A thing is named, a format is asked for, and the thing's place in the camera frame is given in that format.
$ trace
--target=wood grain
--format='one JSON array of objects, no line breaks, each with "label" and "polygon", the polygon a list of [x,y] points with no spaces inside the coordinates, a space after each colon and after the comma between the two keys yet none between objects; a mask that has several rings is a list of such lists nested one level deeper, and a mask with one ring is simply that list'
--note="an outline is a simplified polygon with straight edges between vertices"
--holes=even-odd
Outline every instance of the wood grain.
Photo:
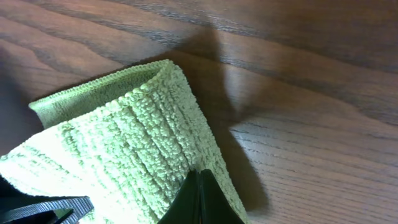
[{"label": "wood grain", "polygon": [[181,66],[253,223],[398,223],[397,36],[386,0],[0,0],[30,100]]}]

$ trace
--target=folded towel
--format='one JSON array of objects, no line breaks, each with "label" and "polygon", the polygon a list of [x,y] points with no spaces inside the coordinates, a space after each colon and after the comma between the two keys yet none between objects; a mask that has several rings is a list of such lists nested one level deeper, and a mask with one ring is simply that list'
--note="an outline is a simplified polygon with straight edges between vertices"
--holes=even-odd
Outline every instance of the folded towel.
[{"label": "folded towel", "polygon": [[248,222],[187,79],[170,60],[127,68],[29,106],[45,130],[0,157],[0,174],[21,192],[89,196],[95,209],[82,223],[157,223],[188,171],[211,169]]}]

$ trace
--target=ribbed fabric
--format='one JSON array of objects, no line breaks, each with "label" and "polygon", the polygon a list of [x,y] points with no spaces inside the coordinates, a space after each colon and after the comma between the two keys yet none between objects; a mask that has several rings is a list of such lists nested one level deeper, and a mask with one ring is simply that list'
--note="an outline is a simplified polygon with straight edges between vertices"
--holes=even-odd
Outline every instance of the ribbed fabric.
[{"label": "ribbed fabric", "polygon": [[30,107],[46,129],[0,157],[0,174],[20,191],[89,196],[95,210],[82,223],[157,223],[188,171],[211,169],[248,222],[187,79],[170,60],[127,68]]}]

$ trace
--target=black object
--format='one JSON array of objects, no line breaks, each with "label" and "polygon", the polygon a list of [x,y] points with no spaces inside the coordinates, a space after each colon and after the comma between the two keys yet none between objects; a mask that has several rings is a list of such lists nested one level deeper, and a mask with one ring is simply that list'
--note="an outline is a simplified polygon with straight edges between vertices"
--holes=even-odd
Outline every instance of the black object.
[{"label": "black object", "polygon": [[229,206],[209,169],[190,171],[167,213],[158,224],[244,224]]},{"label": "black object", "polygon": [[93,208],[89,197],[3,197],[0,223],[74,224]]}]

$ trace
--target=light green cloth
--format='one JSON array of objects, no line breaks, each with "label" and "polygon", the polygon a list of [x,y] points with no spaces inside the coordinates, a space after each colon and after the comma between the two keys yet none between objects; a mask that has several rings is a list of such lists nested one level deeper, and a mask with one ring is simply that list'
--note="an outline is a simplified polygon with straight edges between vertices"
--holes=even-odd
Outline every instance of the light green cloth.
[{"label": "light green cloth", "polygon": [[190,169],[211,169],[247,223],[220,149],[181,69],[127,68],[30,104],[45,130],[0,158],[30,195],[87,195],[82,223],[157,223]]}]

